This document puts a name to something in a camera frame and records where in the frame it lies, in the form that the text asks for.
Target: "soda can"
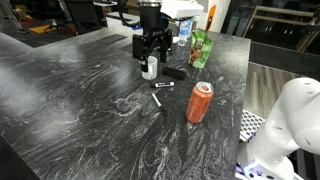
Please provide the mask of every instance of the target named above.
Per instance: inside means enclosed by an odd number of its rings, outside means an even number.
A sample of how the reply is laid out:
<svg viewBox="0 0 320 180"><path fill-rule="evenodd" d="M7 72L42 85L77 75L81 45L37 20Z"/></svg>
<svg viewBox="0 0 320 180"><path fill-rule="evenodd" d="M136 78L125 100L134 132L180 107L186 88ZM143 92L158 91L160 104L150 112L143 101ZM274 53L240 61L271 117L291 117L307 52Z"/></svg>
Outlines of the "soda can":
<svg viewBox="0 0 320 180"><path fill-rule="evenodd" d="M186 117L192 123L199 123L206 114L213 97L213 87L207 82L198 82L193 88Z"/></svg>

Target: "white robot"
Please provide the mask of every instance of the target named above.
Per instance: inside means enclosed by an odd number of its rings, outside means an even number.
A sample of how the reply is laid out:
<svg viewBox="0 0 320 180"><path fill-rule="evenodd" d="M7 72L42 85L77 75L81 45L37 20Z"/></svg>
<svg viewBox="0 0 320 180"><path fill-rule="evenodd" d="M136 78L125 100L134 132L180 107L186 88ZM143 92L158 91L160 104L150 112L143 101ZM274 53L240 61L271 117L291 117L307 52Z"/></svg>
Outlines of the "white robot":
<svg viewBox="0 0 320 180"><path fill-rule="evenodd" d="M238 163L249 179L293 180L287 156L299 148L320 154L320 83L310 78L285 84L266 122L240 145Z"/></svg>

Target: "clear bottle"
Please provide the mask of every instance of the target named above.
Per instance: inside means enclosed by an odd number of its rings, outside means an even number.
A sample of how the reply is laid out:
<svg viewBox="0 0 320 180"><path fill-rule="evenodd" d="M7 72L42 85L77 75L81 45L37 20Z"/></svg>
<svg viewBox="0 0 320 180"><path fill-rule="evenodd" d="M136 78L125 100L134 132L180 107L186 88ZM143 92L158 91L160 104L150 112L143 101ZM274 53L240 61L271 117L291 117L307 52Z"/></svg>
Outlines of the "clear bottle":
<svg viewBox="0 0 320 180"><path fill-rule="evenodd" d="M185 46L188 41L188 34L189 34L189 20L181 21L180 28L179 28L179 46Z"/></svg>
<svg viewBox="0 0 320 180"><path fill-rule="evenodd" d="M188 21L188 38L190 38L191 36L191 32L192 32L192 24L193 24L193 19L191 18L189 21Z"/></svg>
<svg viewBox="0 0 320 180"><path fill-rule="evenodd" d="M198 28L199 18L200 18L200 16L193 17L192 32L195 31Z"/></svg>

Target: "marker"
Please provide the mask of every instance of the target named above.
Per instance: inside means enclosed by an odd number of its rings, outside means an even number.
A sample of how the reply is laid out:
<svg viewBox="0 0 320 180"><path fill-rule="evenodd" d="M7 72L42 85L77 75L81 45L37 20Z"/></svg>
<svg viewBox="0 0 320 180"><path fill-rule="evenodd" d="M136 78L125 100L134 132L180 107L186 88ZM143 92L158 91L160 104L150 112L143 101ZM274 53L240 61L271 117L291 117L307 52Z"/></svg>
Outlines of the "marker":
<svg viewBox="0 0 320 180"><path fill-rule="evenodd" d="M168 114L167 114L166 110L162 107L162 105L161 105L161 103L159 102L157 96L156 96L154 93L152 93L152 97L153 97L153 99L156 101L157 105L159 106L162 114L166 117Z"/></svg>
<svg viewBox="0 0 320 180"><path fill-rule="evenodd" d="M150 87L152 88L161 88L161 87L172 87L174 86L174 82L170 82L169 84L166 83L156 83L156 84L151 84Z"/></svg>

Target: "can lid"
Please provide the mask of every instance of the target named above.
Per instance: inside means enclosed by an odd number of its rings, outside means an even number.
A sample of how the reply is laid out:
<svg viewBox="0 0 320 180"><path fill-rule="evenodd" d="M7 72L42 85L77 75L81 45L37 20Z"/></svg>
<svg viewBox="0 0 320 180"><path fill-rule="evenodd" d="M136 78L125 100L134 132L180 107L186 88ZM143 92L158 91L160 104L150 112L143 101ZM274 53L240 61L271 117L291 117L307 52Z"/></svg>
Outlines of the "can lid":
<svg viewBox="0 0 320 180"><path fill-rule="evenodd" d="M207 82L198 82L196 87L200 92L203 92L203 93L212 93L213 92L212 85Z"/></svg>

